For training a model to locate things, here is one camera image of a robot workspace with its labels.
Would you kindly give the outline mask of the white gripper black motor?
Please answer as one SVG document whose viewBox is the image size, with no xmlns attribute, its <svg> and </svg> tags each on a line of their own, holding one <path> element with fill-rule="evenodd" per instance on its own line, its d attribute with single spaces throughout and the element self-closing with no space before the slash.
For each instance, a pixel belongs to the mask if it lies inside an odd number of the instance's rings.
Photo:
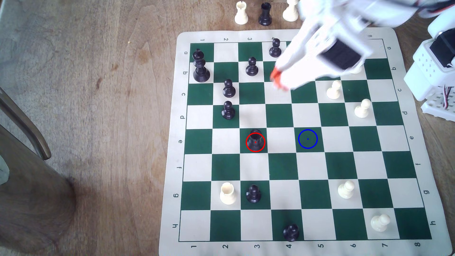
<svg viewBox="0 0 455 256">
<path fill-rule="evenodd" d="M 369 22 L 361 16 L 307 16 L 300 29 L 277 59 L 271 81 L 291 90 L 320 77 L 358 73 L 372 49 L 363 29 Z"/>
</svg>

